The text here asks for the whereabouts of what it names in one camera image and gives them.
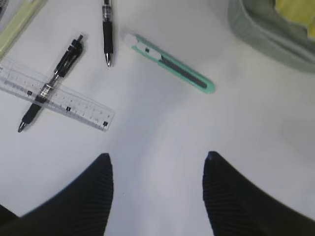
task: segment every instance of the yellow cloth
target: yellow cloth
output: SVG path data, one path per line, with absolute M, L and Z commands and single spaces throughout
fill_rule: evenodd
M 315 0 L 276 0 L 275 9 L 288 21 L 307 28 L 309 38 L 315 39 Z

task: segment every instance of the gray container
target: gray container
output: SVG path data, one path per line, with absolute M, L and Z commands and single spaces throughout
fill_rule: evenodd
M 240 39 L 291 68 L 315 73 L 315 43 L 307 30 L 274 10 L 274 0 L 229 0 L 229 23 Z

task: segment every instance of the green box cutter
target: green box cutter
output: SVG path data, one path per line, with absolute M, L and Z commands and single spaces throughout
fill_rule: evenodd
M 195 86 L 204 93 L 209 94 L 216 90 L 215 85 L 209 79 L 165 53 L 145 38 L 129 32 L 122 32 L 122 37 L 126 44 L 131 46 L 133 50 L 156 62 L 159 66 Z

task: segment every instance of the yellow object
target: yellow object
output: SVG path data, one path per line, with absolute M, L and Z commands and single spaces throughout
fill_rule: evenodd
M 0 32 L 0 58 L 10 47 L 18 33 L 23 29 L 32 15 L 36 12 L 44 0 L 24 0 L 12 20 Z
M 309 38 L 315 39 L 315 0 L 276 0 L 275 9 L 288 21 L 307 28 Z

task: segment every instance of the light green object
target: light green object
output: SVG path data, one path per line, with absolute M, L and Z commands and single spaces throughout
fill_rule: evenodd
M 21 7 L 18 9 L 12 20 L 8 23 L 5 29 L 0 32 L 0 58 L 8 50 L 19 32 L 23 29 L 29 19 L 33 16 L 36 10 L 44 0 L 24 0 Z
M 180 77 L 204 93 L 213 93 L 216 90 L 215 85 L 209 79 L 162 51 L 145 38 L 131 33 L 125 33 L 123 37 L 124 41 L 130 45 L 133 50 L 156 62 L 159 66 Z

